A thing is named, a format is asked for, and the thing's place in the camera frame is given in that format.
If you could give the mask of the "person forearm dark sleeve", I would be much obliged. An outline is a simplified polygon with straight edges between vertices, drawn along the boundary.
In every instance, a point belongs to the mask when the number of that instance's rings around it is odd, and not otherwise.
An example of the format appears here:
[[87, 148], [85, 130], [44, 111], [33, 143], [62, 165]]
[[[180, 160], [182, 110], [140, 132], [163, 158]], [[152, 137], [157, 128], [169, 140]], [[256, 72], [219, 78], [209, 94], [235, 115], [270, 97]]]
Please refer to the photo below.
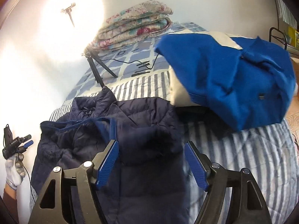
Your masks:
[[12, 218], [16, 223], [19, 223], [18, 208], [17, 208], [17, 191], [6, 183], [4, 188], [3, 201]]

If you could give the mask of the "white gloved left hand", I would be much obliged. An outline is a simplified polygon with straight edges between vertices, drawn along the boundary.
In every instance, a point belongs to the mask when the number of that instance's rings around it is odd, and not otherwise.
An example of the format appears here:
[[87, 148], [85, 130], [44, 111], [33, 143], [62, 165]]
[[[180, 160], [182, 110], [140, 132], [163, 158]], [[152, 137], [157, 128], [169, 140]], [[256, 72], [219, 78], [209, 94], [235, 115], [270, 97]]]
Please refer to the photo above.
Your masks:
[[22, 184], [22, 181], [25, 177], [23, 159], [23, 154], [16, 153], [12, 157], [8, 158], [5, 162], [7, 174], [6, 183], [13, 190], [17, 190], [17, 187]]

